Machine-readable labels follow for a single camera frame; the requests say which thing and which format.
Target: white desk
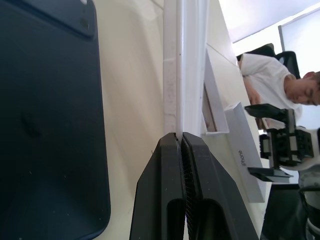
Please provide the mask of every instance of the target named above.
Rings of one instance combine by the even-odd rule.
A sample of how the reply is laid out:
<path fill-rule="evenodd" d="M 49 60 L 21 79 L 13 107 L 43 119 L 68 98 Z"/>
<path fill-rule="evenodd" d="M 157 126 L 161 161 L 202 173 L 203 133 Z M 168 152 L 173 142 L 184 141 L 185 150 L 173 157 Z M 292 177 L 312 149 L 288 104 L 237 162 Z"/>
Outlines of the white desk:
<path fill-rule="evenodd" d="M 99 240 L 129 239 L 137 180 L 164 132 L 163 1 L 152 1 L 95 0 L 111 197 L 110 222 Z M 223 104 L 249 104 L 218 0 L 210 3 L 208 43 Z M 255 121 L 249 124 L 258 146 Z M 266 204 L 248 203 L 226 138 L 205 141 L 237 182 L 260 234 Z"/>

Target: black office chair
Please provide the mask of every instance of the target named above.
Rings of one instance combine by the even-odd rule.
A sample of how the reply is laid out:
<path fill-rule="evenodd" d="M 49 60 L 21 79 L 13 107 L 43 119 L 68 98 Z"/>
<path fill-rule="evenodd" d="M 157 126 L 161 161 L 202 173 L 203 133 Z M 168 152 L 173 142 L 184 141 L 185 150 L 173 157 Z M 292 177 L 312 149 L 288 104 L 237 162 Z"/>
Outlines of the black office chair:
<path fill-rule="evenodd" d="M 289 70 L 289 72 L 292 73 L 297 79 L 301 78 L 299 68 L 298 68 L 297 56 L 293 51 L 284 51 L 279 54 L 275 54 L 275 51 L 273 49 L 273 44 L 270 43 L 246 53 L 264 55 L 264 56 L 276 58 L 283 65 L 285 65 L 286 68 Z M 241 56 L 242 54 L 236 57 L 238 61 L 240 61 Z"/>

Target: person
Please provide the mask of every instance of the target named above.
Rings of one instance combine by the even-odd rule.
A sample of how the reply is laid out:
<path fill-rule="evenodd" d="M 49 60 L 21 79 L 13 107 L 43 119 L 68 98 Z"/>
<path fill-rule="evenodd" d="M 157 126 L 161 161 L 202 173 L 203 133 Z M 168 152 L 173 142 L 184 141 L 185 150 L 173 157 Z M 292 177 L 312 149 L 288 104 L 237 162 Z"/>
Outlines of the person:
<path fill-rule="evenodd" d="M 320 72 L 308 72 L 296 79 L 276 58 L 244 53 L 239 61 L 250 103 L 271 104 L 280 109 L 293 109 L 296 122 L 302 115 L 302 105 L 320 105 Z M 262 121 L 257 121 L 263 128 Z M 268 128 L 280 129 L 284 125 L 267 120 Z"/>

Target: hand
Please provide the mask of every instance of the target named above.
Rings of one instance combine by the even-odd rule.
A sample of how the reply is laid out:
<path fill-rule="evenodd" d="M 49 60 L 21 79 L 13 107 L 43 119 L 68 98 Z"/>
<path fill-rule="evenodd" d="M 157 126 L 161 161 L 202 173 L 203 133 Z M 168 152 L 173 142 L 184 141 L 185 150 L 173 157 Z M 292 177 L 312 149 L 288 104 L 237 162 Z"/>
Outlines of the hand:
<path fill-rule="evenodd" d="M 253 87 L 246 87 L 246 93 L 248 94 L 251 105 L 261 103 L 260 94 Z"/>
<path fill-rule="evenodd" d="M 245 86 L 246 93 L 248 94 L 251 105 L 256 105 L 261 103 L 260 94 L 252 87 L 250 83 L 250 77 L 244 76 L 243 83 Z"/>

